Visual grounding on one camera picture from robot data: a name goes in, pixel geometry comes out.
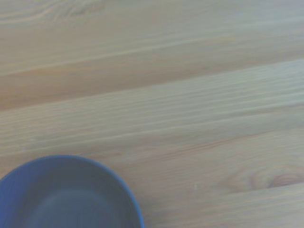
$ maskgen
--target wooden plank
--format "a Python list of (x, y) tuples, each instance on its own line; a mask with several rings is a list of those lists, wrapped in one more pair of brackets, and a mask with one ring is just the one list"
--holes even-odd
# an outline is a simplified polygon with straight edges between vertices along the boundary
[(303, 71), (295, 60), (1, 112), (0, 174), (78, 154), (126, 179), (148, 227), (293, 227)]

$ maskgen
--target table surface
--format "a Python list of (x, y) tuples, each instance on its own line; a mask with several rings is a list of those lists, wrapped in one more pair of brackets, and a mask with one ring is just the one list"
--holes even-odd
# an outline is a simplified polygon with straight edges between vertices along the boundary
[(0, 0), (0, 175), (76, 154), (147, 228), (304, 222), (299, 0)]

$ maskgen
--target blue bowl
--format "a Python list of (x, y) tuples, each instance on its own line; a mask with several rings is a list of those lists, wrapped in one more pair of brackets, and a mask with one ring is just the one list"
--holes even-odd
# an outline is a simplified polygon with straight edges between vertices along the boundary
[(135, 197), (109, 168), (56, 155), (0, 181), (0, 228), (144, 228)]

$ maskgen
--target wooden table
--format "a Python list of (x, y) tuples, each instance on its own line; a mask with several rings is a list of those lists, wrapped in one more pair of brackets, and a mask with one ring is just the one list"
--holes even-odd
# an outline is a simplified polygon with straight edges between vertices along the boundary
[(147, 228), (304, 223), (299, 0), (0, 0), (0, 175), (77, 154)]

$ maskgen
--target wood knot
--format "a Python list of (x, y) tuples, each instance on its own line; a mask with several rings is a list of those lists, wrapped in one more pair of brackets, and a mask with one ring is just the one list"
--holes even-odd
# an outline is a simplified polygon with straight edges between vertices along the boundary
[(304, 167), (273, 166), (264, 169), (242, 169), (226, 182), (236, 192), (275, 188), (304, 183)]
[(270, 188), (304, 182), (304, 173), (288, 173), (276, 176), (269, 183)]

